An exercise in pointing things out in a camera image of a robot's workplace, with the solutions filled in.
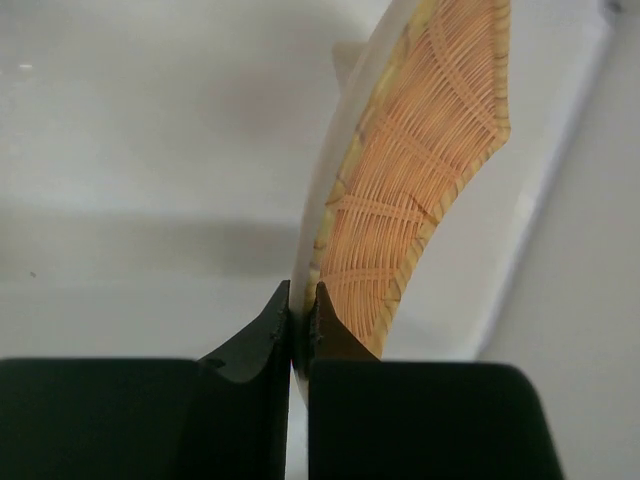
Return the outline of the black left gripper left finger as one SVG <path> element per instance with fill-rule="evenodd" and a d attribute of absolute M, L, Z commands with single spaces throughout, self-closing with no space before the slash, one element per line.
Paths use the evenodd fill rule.
<path fill-rule="evenodd" d="M 2 477 L 282 478 L 288 297 L 282 282 L 252 322 L 198 360 L 4 360 Z"/>

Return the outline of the translucent white plastic bin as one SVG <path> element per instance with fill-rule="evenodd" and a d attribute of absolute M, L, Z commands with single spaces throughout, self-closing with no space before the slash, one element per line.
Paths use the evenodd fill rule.
<path fill-rule="evenodd" d="M 345 85 L 384 1 L 5 1 L 1 353 L 196 357 L 293 266 Z M 470 359 L 594 82 L 607 1 L 516 1 L 511 138 L 449 211 L 390 358 Z"/>

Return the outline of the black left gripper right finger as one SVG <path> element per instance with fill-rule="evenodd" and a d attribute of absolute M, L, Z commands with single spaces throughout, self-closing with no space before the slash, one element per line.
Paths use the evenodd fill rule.
<path fill-rule="evenodd" d="M 310 478 L 563 478 L 521 370 L 378 360 L 339 320 L 324 284 L 309 323 Z"/>

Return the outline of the woven bamboo triangular tray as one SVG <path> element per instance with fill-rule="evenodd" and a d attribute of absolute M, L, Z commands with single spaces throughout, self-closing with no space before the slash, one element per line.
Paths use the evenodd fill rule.
<path fill-rule="evenodd" d="M 444 215 L 508 141 L 510 26 L 507 1 L 393 1 L 368 40 L 334 44 L 340 100 L 310 181 L 288 303 L 302 393 L 317 288 L 379 358 Z"/>

